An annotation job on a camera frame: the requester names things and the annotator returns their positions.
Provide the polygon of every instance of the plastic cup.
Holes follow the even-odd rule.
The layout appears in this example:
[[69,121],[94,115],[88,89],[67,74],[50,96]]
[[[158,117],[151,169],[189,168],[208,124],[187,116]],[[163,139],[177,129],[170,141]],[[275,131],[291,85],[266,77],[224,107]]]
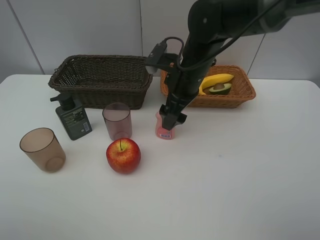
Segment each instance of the plastic cup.
[[102,111],[102,116],[111,140],[131,138],[131,114],[126,104],[120,102],[109,104]]
[[37,128],[20,141],[20,149],[42,171],[53,173],[60,170],[66,161],[66,154],[55,133],[49,128]]

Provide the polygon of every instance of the black cable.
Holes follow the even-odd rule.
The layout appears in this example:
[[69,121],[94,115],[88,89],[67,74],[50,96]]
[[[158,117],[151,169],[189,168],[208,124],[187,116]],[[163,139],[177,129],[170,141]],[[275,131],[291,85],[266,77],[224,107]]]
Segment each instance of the black cable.
[[168,37],[166,37],[166,38],[163,40],[163,42],[167,42],[167,41],[170,40],[170,39],[178,40],[178,41],[180,41],[180,43],[181,43],[180,52],[179,52],[178,58],[177,58],[177,61],[179,62],[179,65],[180,65],[180,58],[181,58],[182,53],[183,53],[183,51],[184,51],[185,43],[184,43],[184,41],[183,41],[181,38],[176,37],[176,36],[168,36]]
[[261,19],[267,12],[269,12],[272,8],[274,8],[276,5],[278,5],[283,0],[276,0],[275,2],[271,3],[268,7],[266,7],[258,16],[256,16],[254,19],[252,19],[235,37],[233,37],[226,45],[222,46],[219,50],[217,50],[215,53],[213,53],[210,57],[207,57],[206,59],[196,63],[195,65],[189,66],[189,67],[182,67],[180,65],[180,58],[182,56],[183,48],[184,48],[184,42],[178,38],[178,37],[167,37],[166,39],[176,39],[179,40],[182,43],[182,48],[179,52],[178,58],[176,60],[176,66],[181,71],[190,71],[197,69],[201,67],[202,65],[206,64],[208,61],[211,61],[212,58],[216,57],[218,54],[222,53],[224,50],[229,48],[232,44],[235,43],[256,21]]

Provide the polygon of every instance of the apple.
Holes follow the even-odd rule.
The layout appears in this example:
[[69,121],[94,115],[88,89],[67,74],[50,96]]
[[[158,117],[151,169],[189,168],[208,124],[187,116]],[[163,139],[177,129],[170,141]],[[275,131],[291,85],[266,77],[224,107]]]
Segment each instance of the apple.
[[110,167],[120,174],[130,174],[138,167],[141,152],[138,145],[129,138],[120,138],[106,149],[106,159]]

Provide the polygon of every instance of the pink bottle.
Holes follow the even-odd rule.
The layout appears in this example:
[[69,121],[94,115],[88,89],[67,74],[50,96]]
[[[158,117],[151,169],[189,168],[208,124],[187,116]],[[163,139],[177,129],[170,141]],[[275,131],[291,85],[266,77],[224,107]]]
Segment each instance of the pink bottle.
[[164,140],[171,140],[175,137],[175,129],[168,131],[167,129],[162,128],[162,118],[159,112],[156,113],[156,125],[155,125],[155,135]]

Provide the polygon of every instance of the white wall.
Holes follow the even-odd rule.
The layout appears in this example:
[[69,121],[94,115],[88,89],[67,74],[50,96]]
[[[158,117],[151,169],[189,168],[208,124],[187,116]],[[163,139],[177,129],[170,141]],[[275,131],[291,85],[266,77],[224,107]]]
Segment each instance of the white wall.
[[13,74],[41,74],[6,1],[0,1],[0,83]]
[[[141,0],[143,55],[168,36],[187,40],[188,13],[196,0]],[[218,64],[238,65],[246,72],[253,62],[263,35],[243,37],[217,57]],[[168,52],[179,52],[180,43],[171,40]]]
[[71,55],[142,55],[139,0],[10,1],[46,74]]
[[265,36],[250,78],[306,79],[320,86],[320,13],[292,18]]

